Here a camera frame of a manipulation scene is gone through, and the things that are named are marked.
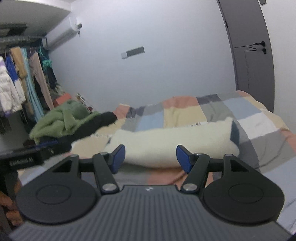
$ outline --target patchwork blanket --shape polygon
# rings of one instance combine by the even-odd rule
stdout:
[[[119,105],[118,120],[94,135],[73,144],[72,153],[90,158],[103,151],[118,129],[131,132],[155,128],[202,125],[231,117],[239,129],[239,158],[276,183],[285,194],[278,222],[291,233],[296,231],[296,135],[282,119],[243,91],[203,97],[179,96],[155,105],[132,108]],[[119,185],[177,184],[186,174],[180,168],[151,169],[123,164],[115,175]],[[209,175],[208,183],[213,180]]]

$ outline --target person's hand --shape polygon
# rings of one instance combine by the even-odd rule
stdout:
[[[14,187],[15,193],[17,193],[21,187],[22,187],[22,184],[18,179]],[[5,206],[10,210],[6,213],[6,217],[12,223],[13,226],[20,226],[24,222],[20,215],[20,212],[17,209],[15,201],[12,201],[10,197],[6,196],[1,191],[0,191],[0,205]]]

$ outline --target green sweater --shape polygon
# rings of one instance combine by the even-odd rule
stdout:
[[[68,100],[40,119],[30,132],[29,137],[39,144],[40,137],[60,138],[72,135],[78,127],[98,114],[97,111],[90,114],[80,102]]]

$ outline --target white pillow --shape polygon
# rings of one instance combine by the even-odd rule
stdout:
[[[228,117],[224,121],[210,122],[201,126],[138,132],[120,129],[112,136],[104,151],[111,153],[118,145],[123,144],[126,147],[124,161],[127,163],[154,168],[179,167],[176,158],[178,145],[183,145],[192,153],[200,152],[208,154],[211,158],[223,158],[227,153],[238,156],[238,140],[237,126]]]

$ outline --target white wall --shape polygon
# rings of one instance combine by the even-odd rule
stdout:
[[[296,133],[296,1],[271,0],[261,8],[274,58],[274,113]]]
[[[216,0],[77,0],[78,35],[50,53],[58,82],[99,111],[235,90]],[[145,53],[120,53],[144,46]]]

